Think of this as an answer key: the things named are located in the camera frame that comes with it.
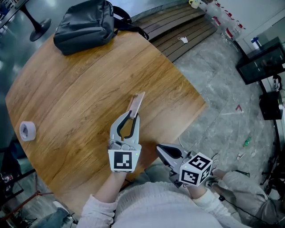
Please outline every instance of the roll of tape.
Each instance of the roll of tape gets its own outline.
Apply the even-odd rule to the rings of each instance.
[[[32,141],[36,137],[36,126],[33,122],[23,121],[20,124],[20,136],[23,141]]]

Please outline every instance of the black cable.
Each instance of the black cable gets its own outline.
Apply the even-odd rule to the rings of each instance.
[[[225,198],[224,196],[220,195],[219,200],[222,202],[222,201],[226,200],[226,198]],[[261,222],[263,222],[263,223],[267,224],[267,225],[274,225],[274,224],[269,224],[269,223],[267,223],[267,222],[264,222],[264,221],[263,221],[263,220],[261,220],[260,218],[257,218],[256,216],[254,216],[254,215],[252,215],[252,214],[250,214],[250,213],[246,212],[244,209],[242,209],[242,208],[240,208],[240,207],[237,207],[236,205],[232,204],[232,203],[231,203],[231,202],[229,202],[229,201],[227,201],[227,202],[228,202],[229,204],[231,204],[231,205],[235,206],[236,208],[238,208],[238,209],[242,210],[243,212],[245,212],[245,213],[249,214],[250,216],[252,216],[252,217],[254,217],[254,218],[258,219],[259,221],[261,221]]]

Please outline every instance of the backpack strap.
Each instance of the backpack strap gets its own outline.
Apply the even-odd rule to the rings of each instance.
[[[113,6],[113,9],[114,9],[114,14],[120,16],[122,18],[121,19],[122,21],[129,23],[129,24],[132,23],[130,15],[125,10],[123,10],[122,8],[118,6]]]
[[[118,18],[115,18],[114,21],[114,27],[117,28],[117,30],[114,32],[115,35],[117,35],[118,31],[131,31],[131,32],[138,32],[139,34],[141,34],[144,38],[146,38],[147,40],[149,39],[148,34],[143,31],[140,27],[138,26],[133,26],[131,24],[128,24]]]

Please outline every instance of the white wall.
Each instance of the white wall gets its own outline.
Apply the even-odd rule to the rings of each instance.
[[[253,50],[250,40],[285,17],[285,0],[218,0],[246,28],[237,39],[246,53]]]

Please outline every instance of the metal stand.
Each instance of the metal stand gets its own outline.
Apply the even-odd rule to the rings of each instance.
[[[2,219],[0,219],[0,222],[7,220],[8,218],[10,218],[16,211],[18,211],[21,207],[23,207],[26,203],[28,203],[29,201],[31,201],[33,198],[35,198],[36,196],[40,195],[50,195],[53,194],[53,192],[47,192],[47,193],[41,193],[38,189],[37,189],[37,174],[35,176],[35,185],[36,185],[36,192],[29,197],[28,199],[26,199],[24,202],[22,202],[18,207],[16,207],[15,209],[13,209],[10,213],[8,213],[6,216],[4,216]]]
[[[39,39],[50,27],[52,23],[51,19],[45,19],[41,23],[38,23],[28,12],[25,4],[21,6],[20,10],[30,19],[33,24],[35,30],[32,31],[30,36],[30,41],[36,41]]]

